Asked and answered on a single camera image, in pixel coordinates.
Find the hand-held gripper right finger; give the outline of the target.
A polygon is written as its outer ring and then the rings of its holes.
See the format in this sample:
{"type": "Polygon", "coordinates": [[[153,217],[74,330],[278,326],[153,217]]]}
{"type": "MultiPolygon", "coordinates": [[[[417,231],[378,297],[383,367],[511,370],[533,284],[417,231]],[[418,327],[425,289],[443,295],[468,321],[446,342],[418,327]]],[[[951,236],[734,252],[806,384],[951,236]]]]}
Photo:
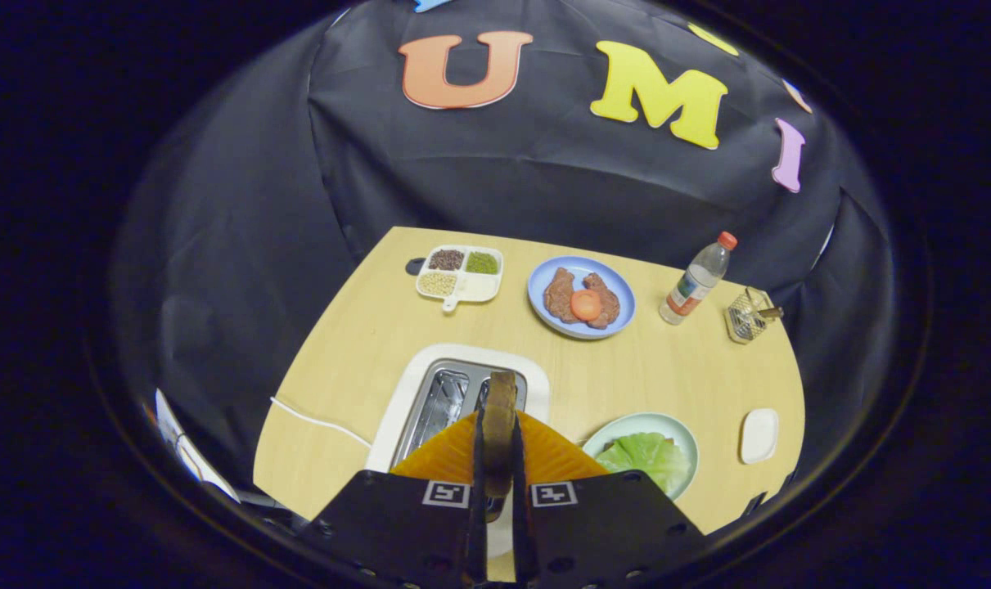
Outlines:
{"type": "Polygon", "coordinates": [[[640,470],[611,473],[519,411],[513,541],[524,586],[675,585],[704,534],[640,470]]]}

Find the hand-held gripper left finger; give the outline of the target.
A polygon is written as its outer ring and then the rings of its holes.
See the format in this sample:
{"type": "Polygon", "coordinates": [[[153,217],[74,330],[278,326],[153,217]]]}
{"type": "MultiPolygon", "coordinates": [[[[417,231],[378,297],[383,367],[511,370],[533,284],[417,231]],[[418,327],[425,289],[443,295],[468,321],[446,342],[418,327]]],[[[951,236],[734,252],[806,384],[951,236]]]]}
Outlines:
{"type": "Polygon", "coordinates": [[[350,586],[484,584],[478,420],[444,429],[393,472],[360,470],[298,537],[350,586]]]}

